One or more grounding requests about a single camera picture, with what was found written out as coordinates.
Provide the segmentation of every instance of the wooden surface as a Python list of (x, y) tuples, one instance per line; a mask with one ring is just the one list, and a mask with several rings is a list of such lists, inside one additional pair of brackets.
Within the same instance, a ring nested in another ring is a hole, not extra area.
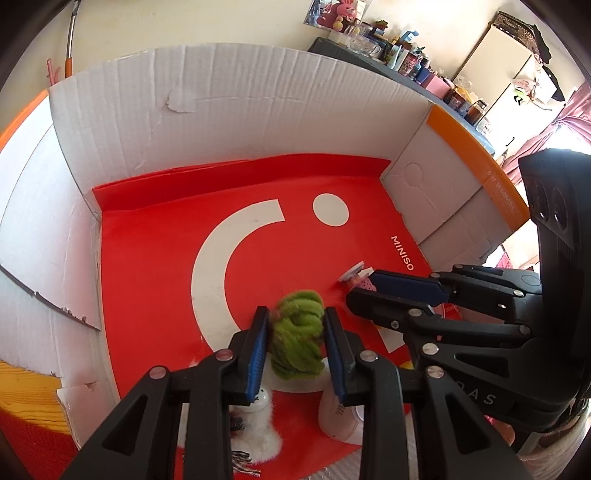
[(70, 434), (56, 390), (56, 377), (29, 372), (0, 362), (0, 408), (35, 425)]

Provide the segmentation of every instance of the pink toy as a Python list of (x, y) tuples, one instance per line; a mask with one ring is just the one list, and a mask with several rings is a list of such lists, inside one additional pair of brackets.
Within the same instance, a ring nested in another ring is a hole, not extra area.
[(323, 27), (333, 28), (337, 17), (354, 18), (357, 14), (357, 9), (353, 2), (354, 0), (340, 0), (340, 3), (331, 5), (322, 12), (316, 23)]

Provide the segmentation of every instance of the green felt object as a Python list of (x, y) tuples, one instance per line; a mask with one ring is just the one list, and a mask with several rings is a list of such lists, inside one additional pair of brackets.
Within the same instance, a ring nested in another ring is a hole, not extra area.
[(323, 315), (322, 298), (312, 290), (297, 291), (277, 304), (270, 350), (271, 367), (278, 377), (310, 379), (322, 373)]

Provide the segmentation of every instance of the metal screw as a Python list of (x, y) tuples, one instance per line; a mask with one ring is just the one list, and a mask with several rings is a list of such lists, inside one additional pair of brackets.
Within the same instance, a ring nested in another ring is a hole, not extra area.
[(216, 359), (220, 360), (220, 362), (227, 362), (228, 360), (232, 360), (232, 358), (234, 358), (234, 352), (229, 348), (224, 348), (216, 352)]
[(166, 377), (166, 369), (164, 367), (154, 367), (150, 370), (150, 378), (160, 380), (164, 377)]
[(439, 351), (439, 347), (435, 343), (425, 343), (423, 345), (423, 353), (425, 355), (435, 355)]
[(373, 350), (364, 350), (359, 354), (359, 358), (364, 362), (375, 362), (378, 359), (378, 354)]
[(443, 368), (438, 367), (437, 365), (431, 365), (427, 368), (427, 375), (431, 378), (442, 378), (445, 375)]

